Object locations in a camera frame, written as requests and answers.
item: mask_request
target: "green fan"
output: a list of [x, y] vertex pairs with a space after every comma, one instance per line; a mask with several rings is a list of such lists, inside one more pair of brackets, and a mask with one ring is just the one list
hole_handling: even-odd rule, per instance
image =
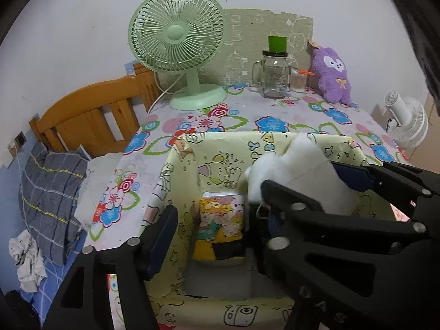
[[128, 41], [145, 67], [186, 73], [188, 86], [176, 92], [170, 106], [195, 110], [226, 98], [222, 87], [200, 84], [197, 74], [220, 49], [224, 30], [224, 11], [216, 0], [145, 0], [131, 18]]

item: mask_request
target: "white cloth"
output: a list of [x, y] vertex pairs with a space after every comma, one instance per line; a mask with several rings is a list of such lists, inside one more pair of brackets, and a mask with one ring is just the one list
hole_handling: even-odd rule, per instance
[[123, 153], [110, 153], [96, 157], [87, 164], [86, 178], [81, 184], [78, 206], [74, 214], [87, 232], [92, 224], [96, 206], [100, 202], [109, 179], [114, 175], [122, 155]]
[[359, 204], [356, 192], [337, 175], [330, 160], [299, 133], [284, 155], [264, 153], [245, 172], [248, 201], [262, 202], [261, 184], [272, 180], [321, 203], [325, 213], [349, 216]]
[[28, 293], [36, 293], [43, 278], [46, 278], [45, 264], [37, 242], [24, 230], [17, 238], [9, 240], [9, 254], [15, 260], [20, 288]]

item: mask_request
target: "fan base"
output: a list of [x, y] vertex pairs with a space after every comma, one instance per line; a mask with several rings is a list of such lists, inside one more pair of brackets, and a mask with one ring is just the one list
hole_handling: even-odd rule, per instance
[[191, 94], [188, 87], [182, 88], [171, 98], [169, 106], [176, 110], [198, 110], [211, 107], [226, 99], [226, 91], [216, 84], [201, 84], [200, 92]]

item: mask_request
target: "blue wall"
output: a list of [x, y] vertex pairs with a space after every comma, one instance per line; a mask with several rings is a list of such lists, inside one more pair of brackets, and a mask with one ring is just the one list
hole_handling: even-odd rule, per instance
[[[32, 131], [26, 133], [27, 142], [18, 153], [20, 170], [29, 158], [29, 153], [37, 142]], [[21, 220], [18, 208], [18, 190], [20, 175], [18, 172], [17, 158], [9, 168], [0, 167], [0, 288], [3, 293], [20, 288], [17, 279], [17, 268], [9, 255], [8, 242], [11, 237], [17, 237], [25, 225]]]

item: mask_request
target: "wooden headboard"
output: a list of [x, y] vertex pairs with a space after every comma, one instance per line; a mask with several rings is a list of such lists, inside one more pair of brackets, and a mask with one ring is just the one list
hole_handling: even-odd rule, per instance
[[[52, 105], [29, 125], [37, 140], [55, 151], [69, 150], [80, 144], [93, 157], [124, 151], [139, 128], [130, 98], [140, 95], [145, 109], [160, 95], [153, 72], [135, 63], [135, 76], [99, 82], [74, 91]], [[124, 140], [115, 140], [101, 107], [109, 105]]]

